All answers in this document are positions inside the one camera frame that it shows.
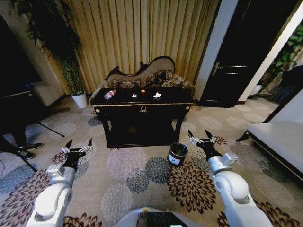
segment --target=person's leg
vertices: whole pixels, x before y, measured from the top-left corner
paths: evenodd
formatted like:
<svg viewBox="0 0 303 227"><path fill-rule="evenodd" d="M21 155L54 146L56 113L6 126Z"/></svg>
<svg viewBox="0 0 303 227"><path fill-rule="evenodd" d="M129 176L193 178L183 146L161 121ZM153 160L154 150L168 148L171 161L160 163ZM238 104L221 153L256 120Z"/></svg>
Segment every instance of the person's leg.
<svg viewBox="0 0 303 227"><path fill-rule="evenodd" d="M34 154L28 151L20 150L19 148L16 148L12 144L10 144L3 136L0 136L0 151L12 153L17 156L22 156L26 160L35 157Z"/></svg>
<svg viewBox="0 0 303 227"><path fill-rule="evenodd" d="M25 127L18 126L11 130L18 147L25 147L27 144L27 138L25 135Z"/></svg>
<svg viewBox="0 0 303 227"><path fill-rule="evenodd" d="M25 127L19 126L11 130L11 134L13 135L17 145L19 148L24 150L34 150L43 146L43 143L35 143L35 144L27 144L27 138L25 135Z"/></svg>

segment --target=black console table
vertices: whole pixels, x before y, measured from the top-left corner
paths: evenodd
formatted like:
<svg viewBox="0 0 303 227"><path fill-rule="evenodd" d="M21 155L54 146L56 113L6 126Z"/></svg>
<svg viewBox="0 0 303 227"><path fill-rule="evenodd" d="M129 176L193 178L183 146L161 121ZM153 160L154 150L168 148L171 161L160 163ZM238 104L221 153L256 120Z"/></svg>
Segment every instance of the black console table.
<svg viewBox="0 0 303 227"><path fill-rule="evenodd" d="M118 88L109 100L101 89L91 100L102 121L108 148L170 145L179 140L183 119L193 99L180 87L152 87L145 94L140 88ZM153 96L161 93L157 100ZM175 130L173 119L177 119Z"/></svg>

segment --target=white plant pot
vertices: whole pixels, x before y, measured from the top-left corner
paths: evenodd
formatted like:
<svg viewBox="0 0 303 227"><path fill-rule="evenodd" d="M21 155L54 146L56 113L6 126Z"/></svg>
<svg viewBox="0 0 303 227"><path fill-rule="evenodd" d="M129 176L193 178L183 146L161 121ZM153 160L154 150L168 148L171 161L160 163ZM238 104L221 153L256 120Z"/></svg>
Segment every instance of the white plant pot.
<svg viewBox="0 0 303 227"><path fill-rule="evenodd" d="M86 94L82 94L79 96L72 96L73 100L77 104L79 108L85 108L87 107L87 99L86 99Z"/></svg>
<svg viewBox="0 0 303 227"><path fill-rule="evenodd" d="M250 96L253 96L253 95L255 95L256 93L258 93L258 92L261 90L261 88L262 88L262 85L256 85L256 86L254 87L254 89L251 91Z"/></svg>

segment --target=sofa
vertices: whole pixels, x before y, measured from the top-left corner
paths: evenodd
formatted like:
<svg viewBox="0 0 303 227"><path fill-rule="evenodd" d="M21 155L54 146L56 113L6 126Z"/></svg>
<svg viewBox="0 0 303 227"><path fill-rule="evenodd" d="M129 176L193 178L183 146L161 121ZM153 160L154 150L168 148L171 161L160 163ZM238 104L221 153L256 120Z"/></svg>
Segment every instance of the sofa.
<svg viewBox="0 0 303 227"><path fill-rule="evenodd" d="M195 87L175 73L175 63L169 56L160 56L150 63L140 63L140 69L135 74L125 74L119 66L110 71L108 76L92 94L90 100L102 88L149 88L149 87L181 87L187 89L191 97L195 94Z"/></svg>
<svg viewBox="0 0 303 227"><path fill-rule="evenodd" d="M253 138L303 185L303 90L286 103L263 123L249 125L237 141Z"/></svg>

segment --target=green leaves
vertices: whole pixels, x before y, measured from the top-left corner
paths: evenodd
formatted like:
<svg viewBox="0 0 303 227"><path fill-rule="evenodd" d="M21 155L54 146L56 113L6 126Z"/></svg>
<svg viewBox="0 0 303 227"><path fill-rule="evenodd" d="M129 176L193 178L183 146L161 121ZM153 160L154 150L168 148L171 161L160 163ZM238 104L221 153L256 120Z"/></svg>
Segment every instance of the green leaves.
<svg viewBox="0 0 303 227"><path fill-rule="evenodd" d="M18 14L28 19L28 37L42 43L51 55L59 58L64 78L73 95L83 94L74 62L80 40L71 26L71 10L66 0L8 0Z"/></svg>
<svg viewBox="0 0 303 227"><path fill-rule="evenodd" d="M303 47L303 21L301 21L300 25L296 28L293 34L289 37L288 41L285 43L282 50L279 52L278 56L271 63L268 70L264 74L262 81L263 89L272 82L277 76L281 73L285 72L291 66L295 66L297 64L294 61L298 52Z"/></svg>

